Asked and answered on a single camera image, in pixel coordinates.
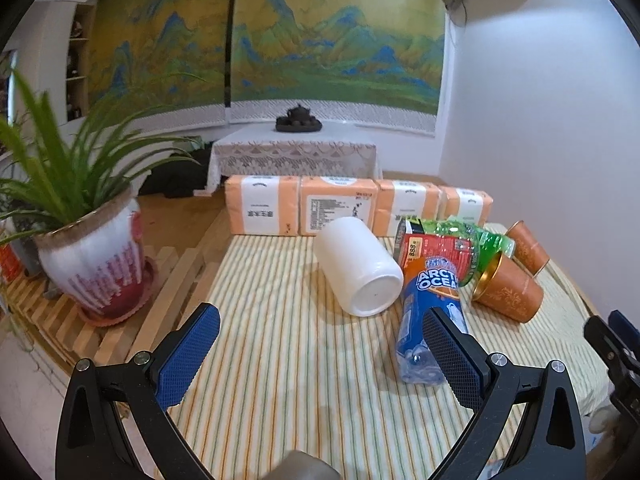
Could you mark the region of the dark tea set tray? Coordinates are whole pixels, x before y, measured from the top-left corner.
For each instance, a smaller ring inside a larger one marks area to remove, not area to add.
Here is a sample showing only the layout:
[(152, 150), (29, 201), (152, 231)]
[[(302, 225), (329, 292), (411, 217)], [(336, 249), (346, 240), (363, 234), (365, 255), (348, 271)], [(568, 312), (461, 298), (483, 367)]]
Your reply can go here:
[(276, 130), (287, 133), (311, 133), (322, 129), (322, 122), (302, 104), (289, 108), (276, 119)]

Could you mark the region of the wooden slatted bench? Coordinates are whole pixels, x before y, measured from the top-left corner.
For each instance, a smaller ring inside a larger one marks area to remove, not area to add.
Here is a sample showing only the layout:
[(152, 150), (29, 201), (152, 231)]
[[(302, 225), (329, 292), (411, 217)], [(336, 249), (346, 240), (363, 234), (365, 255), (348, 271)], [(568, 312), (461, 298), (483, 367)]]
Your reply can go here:
[(76, 362), (98, 365), (126, 362), (138, 351), (152, 350), (179, 328), (213, 290), (231, 240), (224, 205), (213, 206), (213, 221), (193, 247), (138, 245), (145, 264), (133, 266), (143, 278), (112, 297), (107, 309), (78, 304), (74, 296), (44, 296), (44, 278), (17, 275), (1, 286), (18, 332), (69, 375)]

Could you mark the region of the near copper cup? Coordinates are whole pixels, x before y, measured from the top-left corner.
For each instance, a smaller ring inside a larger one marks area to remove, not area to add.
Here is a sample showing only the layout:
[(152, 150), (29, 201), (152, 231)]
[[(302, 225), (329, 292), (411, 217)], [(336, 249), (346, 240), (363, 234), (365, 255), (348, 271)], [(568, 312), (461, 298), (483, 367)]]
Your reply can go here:
[(538, 312), (544, 290), (527, 272), (503, 252), (497, 252), (478, 279), (472, 299), (519, 323)]

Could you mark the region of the white lace covered table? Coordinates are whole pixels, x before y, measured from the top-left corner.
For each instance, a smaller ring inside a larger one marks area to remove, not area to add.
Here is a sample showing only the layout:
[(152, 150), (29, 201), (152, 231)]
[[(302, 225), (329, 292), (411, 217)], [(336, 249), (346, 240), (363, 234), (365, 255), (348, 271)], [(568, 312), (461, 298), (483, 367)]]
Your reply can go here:
[(326, 176), (378, 179), (378, 149), (366, 129), (326, 122), (318, 132), (285, 133), (266, 122), (237, 125), (212, 144), (204, 191), (241, 176)]

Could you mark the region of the black bag on floor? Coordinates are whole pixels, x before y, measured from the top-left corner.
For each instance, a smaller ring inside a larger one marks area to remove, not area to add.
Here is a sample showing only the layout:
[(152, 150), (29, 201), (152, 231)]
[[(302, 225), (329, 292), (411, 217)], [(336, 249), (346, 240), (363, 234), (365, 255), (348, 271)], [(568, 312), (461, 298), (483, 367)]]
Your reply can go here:
[(194, 162), (166, 162), (152, 169), (142, 182), (138, 195), (162, 194), (165, 198), (188, 198), (194, 195), (195, 190), (204, 190), (211, 151), (212, 144), (208, 144), (191, 152)]

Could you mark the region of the red snack package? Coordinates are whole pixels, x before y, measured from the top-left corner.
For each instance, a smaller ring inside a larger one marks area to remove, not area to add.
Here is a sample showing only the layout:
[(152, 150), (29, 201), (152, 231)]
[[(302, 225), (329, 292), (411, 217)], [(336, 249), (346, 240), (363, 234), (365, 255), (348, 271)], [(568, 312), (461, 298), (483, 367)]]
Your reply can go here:
[(405, 274), (405, 281), (419, 271), (451, 271), (460, 286), (471, 281), (477, 267), (474, 243), (452, 235), (405, 233), (395, 240), (394, 258)]

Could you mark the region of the wooden wall shelf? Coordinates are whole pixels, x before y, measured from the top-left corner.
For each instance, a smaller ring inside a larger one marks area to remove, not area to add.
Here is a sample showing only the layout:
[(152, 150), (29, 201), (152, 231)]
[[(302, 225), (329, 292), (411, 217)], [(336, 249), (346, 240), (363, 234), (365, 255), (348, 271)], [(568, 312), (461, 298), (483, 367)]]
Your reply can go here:
[(66, 118), (69, 122), (87, 115), (89, 110), (89, 41), (96, 6), (78, 3), (70, 29), (66, 64)]

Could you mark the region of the pink plant saucer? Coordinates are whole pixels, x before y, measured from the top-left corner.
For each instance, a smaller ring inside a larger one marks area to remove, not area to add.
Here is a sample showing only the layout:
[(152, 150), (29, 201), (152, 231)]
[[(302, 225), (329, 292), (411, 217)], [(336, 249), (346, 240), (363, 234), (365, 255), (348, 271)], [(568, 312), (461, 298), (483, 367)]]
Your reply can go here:
[(146, 256), (142, 273), (142, 289), (138, 296), (131, 300), (121, 302), (114, 313), (99, 314), (96, 311), (81, 307), (76, 304), (76, 311), (82, 322), (94, 327), (110, 327), (128, 320), (140, 311), (151, 300), (157, 290), (158, 270), (153, 258)]

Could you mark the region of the copper cup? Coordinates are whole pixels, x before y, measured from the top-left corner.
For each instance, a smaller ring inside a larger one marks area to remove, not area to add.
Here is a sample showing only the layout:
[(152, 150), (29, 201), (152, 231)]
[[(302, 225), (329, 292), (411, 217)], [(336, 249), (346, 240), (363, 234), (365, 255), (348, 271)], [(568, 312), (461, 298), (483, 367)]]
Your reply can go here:
[(510, 226), (506, 237), (514, 241), (514, 258), (530, 275), (537, 276), (550, 261), (548, 252), (523, 220)]
[(519, 323), (538, 312), (544, 290), (527, 272), (503, 252), (497, 252), (478, 279), (472, 299)]

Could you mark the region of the blue Arctic Ocean bottle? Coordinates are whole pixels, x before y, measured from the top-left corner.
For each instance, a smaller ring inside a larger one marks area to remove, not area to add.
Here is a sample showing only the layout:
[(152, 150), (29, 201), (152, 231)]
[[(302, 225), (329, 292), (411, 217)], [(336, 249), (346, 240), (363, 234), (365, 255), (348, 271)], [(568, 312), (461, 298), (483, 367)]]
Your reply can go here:
[(445, 381), (435, 352), (438, 341), (425, 333), (441, 310), (462, 334), (469, 333), (460, 295), (458, 270), (444, 256), (426, 256), (404, 267), (402, 317), (396, 341), (399, 376), (408, 384), (436, 386)]

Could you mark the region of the white cylindrical cup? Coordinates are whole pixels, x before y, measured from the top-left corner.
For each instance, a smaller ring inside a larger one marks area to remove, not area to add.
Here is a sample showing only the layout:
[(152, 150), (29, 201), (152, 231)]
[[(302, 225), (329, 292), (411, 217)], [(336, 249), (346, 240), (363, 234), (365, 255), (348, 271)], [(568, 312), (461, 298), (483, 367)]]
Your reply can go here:
[(342, 310), (368, 318), (388, 309), (404, 284), (399, 264), (358, 218), (329, 222), (314, 238), (314, 256)]

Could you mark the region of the green spider plant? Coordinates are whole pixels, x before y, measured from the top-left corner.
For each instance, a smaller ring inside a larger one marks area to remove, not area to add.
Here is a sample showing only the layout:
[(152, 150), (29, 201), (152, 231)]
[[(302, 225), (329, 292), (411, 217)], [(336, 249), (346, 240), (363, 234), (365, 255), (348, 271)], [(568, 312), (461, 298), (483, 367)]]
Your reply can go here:
[(106, 96), (68, 140), (56, 122), (49, 93), (35, 92), (18, 70), (12, 76), (32, 135), (24, 136), (19, 126), (1, 122), (1, 143), (23, 174), (1, 179), (1, 196), (18, 203), (16, 208), (2, 211), (1, 219), (25, 218), (30, 228), (3, 235), (2, 245), (72, 226), (128, 191), (135, 178), (157, 167), (198, 162), (178, 147), (178, 136), (149, 134), (132, 125), (161, 110), (162, 104), (142, 108), (116, 122), (122, 102), (117, 96)]

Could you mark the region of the landscape painting wall screen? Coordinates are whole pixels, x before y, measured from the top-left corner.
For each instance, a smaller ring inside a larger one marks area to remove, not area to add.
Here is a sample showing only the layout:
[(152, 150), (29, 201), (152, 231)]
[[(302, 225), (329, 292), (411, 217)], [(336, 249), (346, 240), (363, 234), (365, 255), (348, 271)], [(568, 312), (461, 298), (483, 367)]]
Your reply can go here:
[(442, 0), (98, 0), (88, 98), (116, 118), (207, 110), (249, 122), (302, 103), (319, 118), (430, 133)]

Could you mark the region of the far copper cup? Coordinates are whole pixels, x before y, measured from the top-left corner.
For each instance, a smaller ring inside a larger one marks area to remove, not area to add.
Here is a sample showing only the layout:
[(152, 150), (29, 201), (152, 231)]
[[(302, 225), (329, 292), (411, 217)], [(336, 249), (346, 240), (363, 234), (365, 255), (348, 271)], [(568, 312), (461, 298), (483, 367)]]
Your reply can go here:
[(523, 220), (510, 226), (506, 237), (514, 241), (514, 258), (530, 275), (537, 276), (550, 261), (548, 252)]

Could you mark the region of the red white flower pot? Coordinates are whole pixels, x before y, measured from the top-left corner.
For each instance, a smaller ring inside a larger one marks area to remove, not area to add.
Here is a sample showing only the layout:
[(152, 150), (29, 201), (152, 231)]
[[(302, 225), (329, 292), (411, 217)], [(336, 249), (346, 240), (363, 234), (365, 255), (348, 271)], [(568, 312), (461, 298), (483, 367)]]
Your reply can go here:
[(141, 292), (142, 220), (132, 188), (34, 241), (44, 272), (81, 307), (114, 313)]

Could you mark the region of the orange tissue pack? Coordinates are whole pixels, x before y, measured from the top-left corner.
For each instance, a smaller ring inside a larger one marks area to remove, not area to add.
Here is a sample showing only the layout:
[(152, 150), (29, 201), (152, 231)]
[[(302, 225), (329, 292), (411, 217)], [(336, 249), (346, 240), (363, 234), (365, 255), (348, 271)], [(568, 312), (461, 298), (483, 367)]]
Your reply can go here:
[(457, 219), (484, 226), (494, 199), (484, 191), (442, 186), (442, 198), (437, 211), (438, 220)]
[(371, 179), (302, 177), (299, 232), (315, 236), (338, 218), (354, 217), (372, 228), (378, 185)]
[(224, 182), (232, 235), (296, 236), (300, 177), (241, 176)]
[(431, 182), (376, 180), (375, 213), (372, 232), (378, 237), (396, 234), (402, 217), (413, 216), (428, 220), (437, 217), (442, 190)]

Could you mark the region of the green snack bag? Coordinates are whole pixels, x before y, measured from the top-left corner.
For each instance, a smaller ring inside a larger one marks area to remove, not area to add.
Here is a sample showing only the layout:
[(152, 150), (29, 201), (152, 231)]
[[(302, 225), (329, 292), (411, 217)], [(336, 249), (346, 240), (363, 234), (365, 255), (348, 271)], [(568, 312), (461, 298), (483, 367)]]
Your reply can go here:
[(460, 220), (427, 220), (418, 217), (404, 217), (398, 223), (395, 240), (399, 234), (405, 233), (452, 235), (470, 240), (474, 243), (477, 252), (477, 267), (473, 278), (484, 272), (489, 260), (497, 252), (503, 252), (511, 258), (515, 248), (514, 241), (509, 237), (491, 233), (475, 224)]

